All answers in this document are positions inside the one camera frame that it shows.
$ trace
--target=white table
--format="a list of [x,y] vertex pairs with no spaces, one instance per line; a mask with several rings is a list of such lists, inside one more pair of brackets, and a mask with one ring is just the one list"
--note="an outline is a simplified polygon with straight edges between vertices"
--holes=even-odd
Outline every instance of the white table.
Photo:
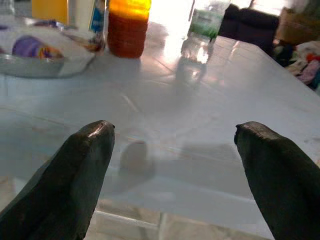
[[320,97],[258,47],[218,37],[207,67],[151,23],[141,59],[108,51],[66,79],[0,76],[0,176],[16,190],[80,127],[107,120],[116,143],[102,198],[267,238],[234,145],[258,121],[320,158]]

